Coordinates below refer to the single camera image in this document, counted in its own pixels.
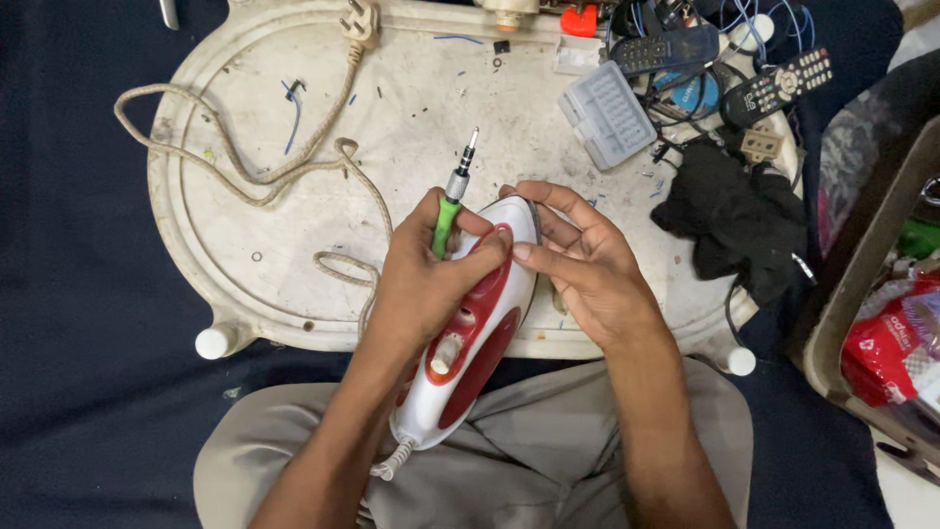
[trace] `black remote control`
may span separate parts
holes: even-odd
[[[829,53],[825,48],[814,48],[728,90],[721,118],[728,125],[745,129],[830,80]]]
[[[624,77],[642,73],[701,66],[718,57],[718,29],[697,25],[666,31],[658,37],[618,40],[610,50],[610,59],[620,66]]]

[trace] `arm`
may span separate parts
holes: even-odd
[[[506,260],[512,245],[508,232],[493,232],[473,254],[438,260],[431,240],[443,194],[439,187],[429,191],[395,229],[375,308],[346,375],[317,432],[277,478],[251,527],[353,526],[402,381],[463,296]],[[465,209],[455,221],[477,235],[493,226]],[[456,235],[455,229],[451,249]]]
[[[546,241],[517,243],[514,259],[551,276],[607,360],[639,525],[733,527],[692,427],[679,348],[623,233],[568,187],[521,182],[500,195],[512,191],[540,203]]]

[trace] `red and white iron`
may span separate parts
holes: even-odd
[[[497,200],[479,215],[492,222],[495,230],[510,230],[515,242],[541,241],[535,204],[518,195]],[[479,240],[465,233],[453,259],[473,252]],[[522,326],[535,280],[534,271],[509,257],[467,294],[401,389],[389,418],[399,448],[385,462],[374,465],[372,475],[392,479],[412,450],[432,448],[463,423]]]

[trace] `green screwdriver handle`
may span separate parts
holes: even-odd
[[[446,198],[441,197],[441,213],[437,215],[437,226],[434,228],[434,242],[431,244],[431,251],[438,259],[444,259],[445,246],[447,238],[450,236],[450,225],[454,221],[454,216],[461,211],[461,204],[457,202],[452,204]]]

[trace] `fingernail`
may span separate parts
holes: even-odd
[[[516,243],[512,245],[512,256],[520,261],[527,260],[530,253],[532,253],[532,246],[528,243]]]
[[[509,230],[500,230],[496,232],[496,236],[502,239],[506,246],[512,246],[512,233]]]

